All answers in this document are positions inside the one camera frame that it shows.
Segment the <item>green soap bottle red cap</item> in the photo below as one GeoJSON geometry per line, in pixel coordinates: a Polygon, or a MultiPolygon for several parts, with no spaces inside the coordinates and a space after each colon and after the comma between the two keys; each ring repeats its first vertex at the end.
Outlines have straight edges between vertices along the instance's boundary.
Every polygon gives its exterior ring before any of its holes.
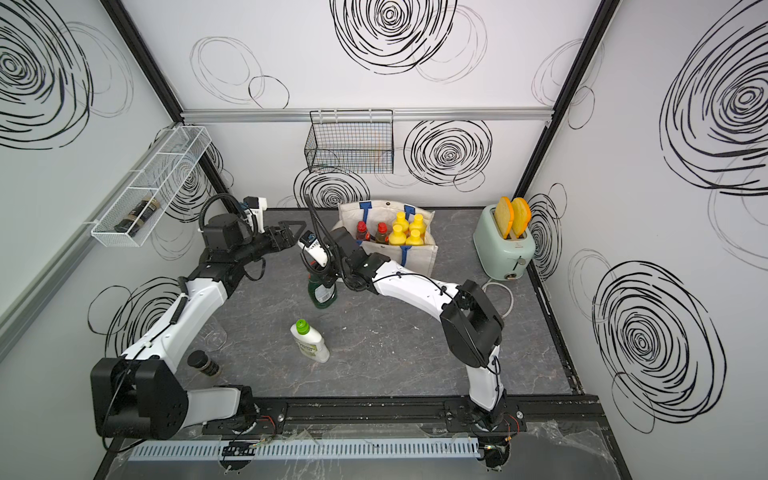
{"type": "Polygon", "coordinates": [[[328,308],[338,297],[335,278],[311,273],[308,276],[308,294],[316,308],[328,308]]]}

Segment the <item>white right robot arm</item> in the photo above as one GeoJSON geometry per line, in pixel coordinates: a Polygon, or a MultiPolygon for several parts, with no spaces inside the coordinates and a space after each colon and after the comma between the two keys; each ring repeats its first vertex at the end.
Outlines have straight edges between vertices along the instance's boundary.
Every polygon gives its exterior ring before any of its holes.
{"type": "Polygon", "coordinates": [[[500,421],[505,387],[499,353],[505,323],[479,284],[435,280],[387,255],[368,253],[343,227],[324,239],[307,231],[298,245],[312,258],[307,270],[322,282],[340,280],[350,290],[400,300],[438,321],[449,350],[466,367],[476,411],[488,426],[500,421]]]}

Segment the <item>yellow-green soap bottle red cap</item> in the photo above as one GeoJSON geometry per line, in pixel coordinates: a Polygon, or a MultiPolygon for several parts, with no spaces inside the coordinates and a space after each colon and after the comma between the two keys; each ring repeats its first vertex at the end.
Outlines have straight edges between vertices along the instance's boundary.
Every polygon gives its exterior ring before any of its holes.
{"type": "Polygon", "coordinates": [[[379,222],[375,233],[375,241],[378,244],[388,244],[389,228],[385,222],[379,222]]]}

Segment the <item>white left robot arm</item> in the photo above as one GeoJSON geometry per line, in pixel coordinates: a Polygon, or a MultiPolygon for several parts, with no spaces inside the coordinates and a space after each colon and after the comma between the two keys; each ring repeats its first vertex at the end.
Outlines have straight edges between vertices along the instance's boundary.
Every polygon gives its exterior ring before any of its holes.
{"type": "Polygon", "coordinates": [[[249,428],[259,417],[247,386],[187,390],[176,377],[184,354],[226,302],[252,262],[296,245],[303,221],[250,227],[250,216],[220,214],[200,229],[205,250],[180,294],[139,340],[90,373],[95,428],[106,438],[167,440],[180,430],[235,420],[249,428]]]}

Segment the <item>orange soap bottle yellow cap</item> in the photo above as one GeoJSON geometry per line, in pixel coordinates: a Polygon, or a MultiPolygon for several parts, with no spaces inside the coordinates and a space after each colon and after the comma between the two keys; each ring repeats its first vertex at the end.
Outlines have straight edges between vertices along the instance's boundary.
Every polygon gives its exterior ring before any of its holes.
{"type": "Polygon", "coordinates": [[[406,246],[423,246],[424,238],[420,229],[410,229],[405,242],[406,246]]]}
{"type": "Polygon", "coordinates": [[[407,214],[405,211],[398,211],[396,213],[396,217],[395,217],[395,220],[393,221],[393,225],[399,225],[401,227],[401,231],[404,234],[408,233],[410,223],[407,219],[407,214]]]}
{"type": "Polygon", "coordinates": [[[415,214],[409,224],[409,230],[411,232],[418,231],[420,236],[424,237],[426,229],[427,223],[425,222],[424,216],[422,214],[415,214]]]}
{"type": "Polygon", "coordinates": [[[391,246],[403,246],[406,244],[407,235],[400,224],[395,224],[388,236],[388,243],[391,246]]]}

